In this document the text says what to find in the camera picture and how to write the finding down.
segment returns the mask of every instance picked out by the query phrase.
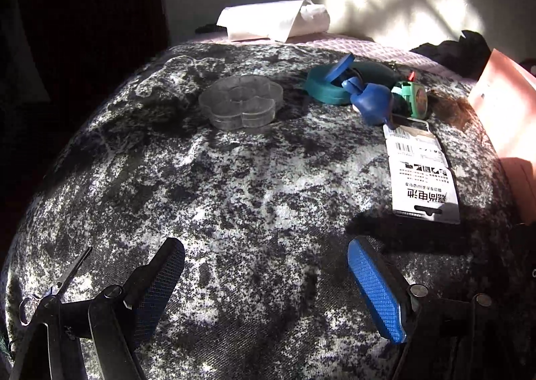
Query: blue disc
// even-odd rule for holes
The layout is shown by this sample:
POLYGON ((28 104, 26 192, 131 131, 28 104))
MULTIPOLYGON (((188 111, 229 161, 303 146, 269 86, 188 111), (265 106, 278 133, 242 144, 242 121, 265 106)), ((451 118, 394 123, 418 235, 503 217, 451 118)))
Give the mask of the blue disc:
POLYGON ((347 54, 326 73, 325 81, 329 83, 341 76, 341 74, 344 73, 344 70, 352 65, 354 59, 355 57, 352 53, 347 54))

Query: clear plastic container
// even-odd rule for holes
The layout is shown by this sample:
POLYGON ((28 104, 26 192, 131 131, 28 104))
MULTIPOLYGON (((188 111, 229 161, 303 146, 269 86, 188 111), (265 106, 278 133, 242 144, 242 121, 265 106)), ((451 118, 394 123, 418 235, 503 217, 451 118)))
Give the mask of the clear plastic container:
POLYGON ((281 85, 257 75, 219 79, 199 96, 202 112, 223 131, 267 125, 282 104, 281 85))

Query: pink quilted fabric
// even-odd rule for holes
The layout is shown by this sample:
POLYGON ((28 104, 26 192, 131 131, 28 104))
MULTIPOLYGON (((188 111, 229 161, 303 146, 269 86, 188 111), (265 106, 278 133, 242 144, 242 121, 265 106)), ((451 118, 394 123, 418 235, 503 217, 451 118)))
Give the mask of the pink quilted fabric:
MULTIPOLYGON (((227 35, 224 33, 208 34, 202 38, 193 40, 199 43, 218 43, 218 44, 281 44, 269 39, 251 40, 243 42, 230 42, 227 35)), ((449 77, 457 81, 474 84, 471 79, 463 79, 460 75, 454 73, 441 64, 432 61, 418 53, 407 52, 396 47, 382 46, 381 44, 360 40, 344 35, 320 33, 309 34, 301 37, 291 37, 286 44, 294 44, 296 46, 311 46, 320 47, 321 49, 336 50, 340 52, 352 52, 354 55, 372 58, 379 61, 395 61, 398 64, 404 64, 409 67, 420 68, 421 70, 430 71, 439 76, 449 77)))

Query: round table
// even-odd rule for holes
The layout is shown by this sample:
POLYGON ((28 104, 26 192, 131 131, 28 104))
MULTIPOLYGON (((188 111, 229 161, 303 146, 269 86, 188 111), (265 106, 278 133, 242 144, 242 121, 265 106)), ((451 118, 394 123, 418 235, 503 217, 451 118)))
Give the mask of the round table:
MULTIPOLYGON (((410 283, 508 304, 518 273, 508 243, 515 213, 478 119, 463 131, 430 119, 462 224, 395 217, 382 129, 303 91, 312 66, 343 55, 183 44, 121 85, 58 156, 21 221, 2 274, 15 349, 22 295, 41 294, 85 247, 93 251, 65 302, 122 284, 166 237, 184 244, 186 266, 138 350, 149 379, 385 378, 396 349, 377 333, 347 266, 358 234, 382 241, 410 283), (213 128, 197 97, 218 78, 246 73, 281 84, 285 105, 255 131, 213 128)), ((424 71, 417 80, 452 97, 470 90, 424 71)), ((509 309, 515 327, 523 304, 509 309)), ((90 344, 84 352, 98 378, 90 344)))

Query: pink folder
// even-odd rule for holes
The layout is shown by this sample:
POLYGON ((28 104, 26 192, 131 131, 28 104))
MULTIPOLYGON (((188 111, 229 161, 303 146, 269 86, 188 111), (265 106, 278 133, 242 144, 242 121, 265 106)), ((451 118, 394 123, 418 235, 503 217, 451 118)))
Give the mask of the pink folder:
POLYGON ((498 50, 469 94, 524 223, 536 221, 536 78, 498 50))

